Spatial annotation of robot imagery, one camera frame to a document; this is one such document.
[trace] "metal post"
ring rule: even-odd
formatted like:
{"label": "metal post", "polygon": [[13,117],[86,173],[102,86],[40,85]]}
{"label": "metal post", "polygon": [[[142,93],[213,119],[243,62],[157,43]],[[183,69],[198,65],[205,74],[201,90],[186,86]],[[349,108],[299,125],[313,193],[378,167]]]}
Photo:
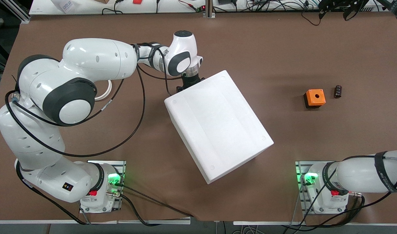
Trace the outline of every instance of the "metal post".
{"label": "metal post", "polygon": [[31,16],[23,11],[13,0],[0,0],[0,2],[6,6],[18,19],[20,19],[23,24],[28,24]]}
{"label": "metal post", "polygon": [[215,18],[215,13],[213,12],[213,0],[206,0],[206,11],[203,12],[204,18]]}

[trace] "red button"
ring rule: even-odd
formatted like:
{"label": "red button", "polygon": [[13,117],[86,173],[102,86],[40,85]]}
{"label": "red button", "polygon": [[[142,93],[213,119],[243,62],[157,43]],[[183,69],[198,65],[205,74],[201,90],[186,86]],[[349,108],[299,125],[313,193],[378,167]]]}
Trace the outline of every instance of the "red button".
{"label": "red button", "polygon": [[336,190],[332,190],[331,191],[331,195],[332,196],[338,196],[338,195],[340,195],[340,193],[338,191],[336,191]]}

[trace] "red object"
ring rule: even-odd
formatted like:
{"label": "red object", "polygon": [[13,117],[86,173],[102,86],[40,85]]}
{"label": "red object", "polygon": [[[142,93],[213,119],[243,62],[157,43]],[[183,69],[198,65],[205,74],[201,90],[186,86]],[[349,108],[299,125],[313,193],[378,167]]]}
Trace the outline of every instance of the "red object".
{"label": "red object", "polygon": [[332,196],[338,196],[338,195],[340,195],[340,193],[338,191],[336,191],[336,190],[332,190],[331,191],[331,195]]}
{"label": "red object", "polygon": [[96,190],[90,191],[89,195],[90,196],[96,196],[97,195],[97,191]]}

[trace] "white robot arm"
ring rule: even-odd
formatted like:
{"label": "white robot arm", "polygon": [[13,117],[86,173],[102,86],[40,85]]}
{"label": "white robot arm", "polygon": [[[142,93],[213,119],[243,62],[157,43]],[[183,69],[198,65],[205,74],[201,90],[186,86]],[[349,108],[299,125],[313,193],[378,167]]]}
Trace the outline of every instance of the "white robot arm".
{"label": "white robot arm", "polygon": [[397,192],[397,150],[315,163],[304,175],[304,182],[311,202],[317,197],[313,203],[315,213],[340,213],[350,192]]}
{"label": "white robot arm", "polygon": [[35,141],[13,116],[44,144],[64,152],[58,126],[74,126],[89,116],[96,96],[94,82],[127,78],[137,63],[191,79],[198,77],[202,61],[197,56],[194,35],[189,31],[174,33],[170,47],[87,38],[69,41],[61,61],[46,55],[26,58],[20,64],[17,92],[12,100],[54,125],[39,120],[13,102],[9,102],[11,110],[6,105],[0,109],[0,130],[20,163],[20,173],[25,180],[60,200],[80,200],[90,212],[110,211],[114,201],[113,196],[106,195],[110,182],[120,182],[111,165],[69,161]]}

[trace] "brown table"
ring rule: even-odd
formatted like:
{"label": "brown table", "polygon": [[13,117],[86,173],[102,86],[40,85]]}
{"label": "brown table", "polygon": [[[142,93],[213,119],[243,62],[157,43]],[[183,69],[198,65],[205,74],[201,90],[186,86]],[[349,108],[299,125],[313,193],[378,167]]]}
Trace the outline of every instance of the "brown table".
{"label": "brown table", "polygon": [[[317,19],[316,14],[307,16]],[[29,55],[61,59],[65,43],[83,37],[169,45],[178,30],[196,36],[198,54],[204,57],[200,75],[227,70],[275,143],[207,185],[170,121],[163,103],[164,82],[145,75],[147,107],[140,129],[122,147],[92,158],[127,160],[126,183],[132,187],[199,220],[286,222],[298,194],[295,161],[397,150],[397,20],[381,12],[361,12],[350,22],[344,22],[341,13],[328,13],[318,27],[299,13],[218,14],[215,19],[200,14],[33,17],[20,27],[12,48],[0,86],[0,107],[5,93],[14,88],[11,75]],[[171,91],[180,84],[171,81]],[[100,89],[105,85],[99,83]],[[340,99],[332,98],[336,85],[343,86]],[[302,95],[310,88],[325,90],[327,103],[319,110],[304,108]],[[97,103],[95,111],[105,102]],[[141,110],[142,92],[134,73],[101,115],[61,129],[66,151],[84,154],[114,146],[132,132]],[[0,134],[0,220],[69,219],[21,184],[14,160]],[[381,195],[367,194],[366,203]],[[130,197],[144,219],[182,217]],[[78,213],[76,204],[60,203]],[[90,219],[135,216],[124,203],[121,211]],[[301,210],[295,220],[301,220]],[[397,223],[397,194],[364,209],[355,222]]]}

